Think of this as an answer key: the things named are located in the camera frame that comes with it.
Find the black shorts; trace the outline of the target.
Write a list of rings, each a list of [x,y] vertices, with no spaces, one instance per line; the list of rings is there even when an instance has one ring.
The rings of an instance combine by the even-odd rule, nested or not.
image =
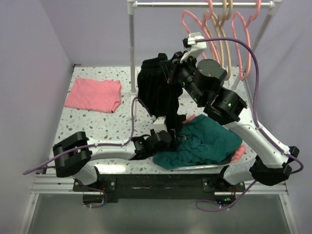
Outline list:
[[[160,66],[167,60],[165,53],[159,53],[156,58],[144,60],[137,76],[138,99],[149,114],[155,117],[165,117],[167,129],[181,131],[185,115],[177,113],[178,98],[182,95],[179,84],[168,84],[165,72]]]

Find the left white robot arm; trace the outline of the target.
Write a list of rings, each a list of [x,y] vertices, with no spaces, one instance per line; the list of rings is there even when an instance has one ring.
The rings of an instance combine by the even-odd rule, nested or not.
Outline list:
[[[99,169],[88,164],[101,159],[145,160],[156,153],[175,151],[178,140],[175,130],[132,137],[126,141],[101,141],[76,132],[53,146],[57,177],[73,177],[89,190],[101,186]]]

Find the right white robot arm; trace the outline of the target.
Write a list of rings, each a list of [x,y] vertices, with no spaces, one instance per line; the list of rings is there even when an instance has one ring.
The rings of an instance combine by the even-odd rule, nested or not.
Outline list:
[[[167,82],[179,84],[204,113],[237,134],[256,153],[254,159],[222,169],[218,188],[227,192],[247,180],[273,186],[289,179],[293,172],[290,163],[297,159],[299,149],[266,133],[247,103],[236,92],[223,87],[227,71],[217,61],[197,61],[194,57],[181,61],[182,57],[182,52],[176,52],[172,59],[160,62]]]

